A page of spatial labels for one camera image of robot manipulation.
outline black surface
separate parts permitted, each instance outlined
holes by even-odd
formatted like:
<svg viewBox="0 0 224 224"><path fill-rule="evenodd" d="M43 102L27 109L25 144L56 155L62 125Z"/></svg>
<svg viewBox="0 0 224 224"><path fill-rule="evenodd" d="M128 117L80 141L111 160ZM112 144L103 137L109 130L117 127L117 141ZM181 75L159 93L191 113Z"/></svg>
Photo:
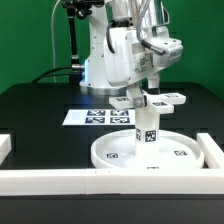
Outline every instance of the black surface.
<svg viewBox="0 0 224 224"><path fill-rule="evenodd" d="M193 138L208 132L223 149L223 101L193 83L162 83L161 92L187 96L174 114L161 116L161 129ZM121 127L62 127L74 108L112 107L107 97L66 84L20 84L1 94L0 133L10 133L13 143L1 169L92 167L93 141ZM0 223L222 223L223 209L223 195L1 197Z"/></svg>

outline green backdrop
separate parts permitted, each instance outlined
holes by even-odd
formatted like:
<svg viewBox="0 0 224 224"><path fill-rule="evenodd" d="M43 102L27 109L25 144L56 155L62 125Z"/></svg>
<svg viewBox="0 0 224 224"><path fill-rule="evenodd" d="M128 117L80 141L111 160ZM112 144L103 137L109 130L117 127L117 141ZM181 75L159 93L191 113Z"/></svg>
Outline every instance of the green backdrop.
<svg viewBox="0 0 224 224"><path fill-rule="evenodd" d="M30 82L52 68L51 13L56 0L0 1L0 92ZM172 37L181 39L181 61L162 72L162 81L197 82L224 99L224 1L163 0ZM76 21L81 61L89 52L88 21ZM55 21L57 66L70 64L65 11Z"/></svg>

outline white block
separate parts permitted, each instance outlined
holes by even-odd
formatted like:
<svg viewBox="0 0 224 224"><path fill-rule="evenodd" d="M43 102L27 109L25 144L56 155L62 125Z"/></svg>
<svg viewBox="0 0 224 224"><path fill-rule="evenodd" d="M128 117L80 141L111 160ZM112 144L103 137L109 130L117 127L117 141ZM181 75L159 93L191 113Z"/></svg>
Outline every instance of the white block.
<svg viewBox="0 0 224 224"><path fill-rule="evenodd" d="M0 171L0 195L85 194L85 170Z"/></svg>
<svg viewBox="0 0 224 224"><path fill-rule="evenodd" d="M4 161L6 156L11 151L11 140L10 135L2 134L0 135L0 164Z"/></svg>
<svg viewBox="0 0 224 224"><path fill-rule="evenodd" d="M224 169L224 153L207 133L197 135L197 142L205 154L205 162L209 168Z"/></svg>

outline small white block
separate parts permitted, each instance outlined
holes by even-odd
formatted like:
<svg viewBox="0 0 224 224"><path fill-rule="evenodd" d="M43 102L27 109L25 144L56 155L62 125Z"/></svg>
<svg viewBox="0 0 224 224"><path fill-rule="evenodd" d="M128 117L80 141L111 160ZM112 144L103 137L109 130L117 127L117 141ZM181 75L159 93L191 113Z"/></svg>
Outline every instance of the small white block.
<svg viewBox="0 0 224 224"><path fill-rule="evenodd" d="M6 156L11 151L11 140L10 135L2 134L0 135L0 164L4 161Z"/></svg>

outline cable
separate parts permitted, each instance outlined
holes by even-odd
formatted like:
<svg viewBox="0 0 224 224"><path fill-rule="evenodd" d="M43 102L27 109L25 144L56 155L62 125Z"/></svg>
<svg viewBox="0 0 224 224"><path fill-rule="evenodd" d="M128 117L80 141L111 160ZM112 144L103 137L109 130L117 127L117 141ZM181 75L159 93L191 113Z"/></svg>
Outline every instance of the cable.
<svg viewBox="0 0 224 224"><path fill-rule="evenodd" d="M56 4L54 5L52 15L51 15L51 41L52 41L52 56L53 56L53 68L56 68L56 48L55 48L55 30L54 30L54 24L55 24L55 14L57 7L61 0L58 0Z"/></svg>
<svg viewBox="0 0 224 224"><path fill-rule="evenodd" d="M137 27L136 27L136 35L137 38L139 40L139 42L146 48L154 51L156 54L159 55L164 55L165 51L155 47L153 45L151 45L150 43L148 43L147 41L145 41L142 37L141 37L141 32L142 32L142 20L145 17L146 11L149 8L149 3L151 0L146 0L145 2L142 1L142 4L139 8L139 17L138 17L138 22L137 22Z"/></svg>
<svg viewBox="0 0 224 224"><path fill-rule="evenodd" d="M58 67L58 68L54 68L54 69L51 69L49 71L46 71L43 74L41 74L39 77L37 77L36 79L34 79L32 81L32 83L33 84L37 84L38 81L41 80L42 78L54 76L54 74L50 75L51 73L57 72L57 71L66 70L66 69L72 69L72 66L63 66L63 67Z"/></svg>

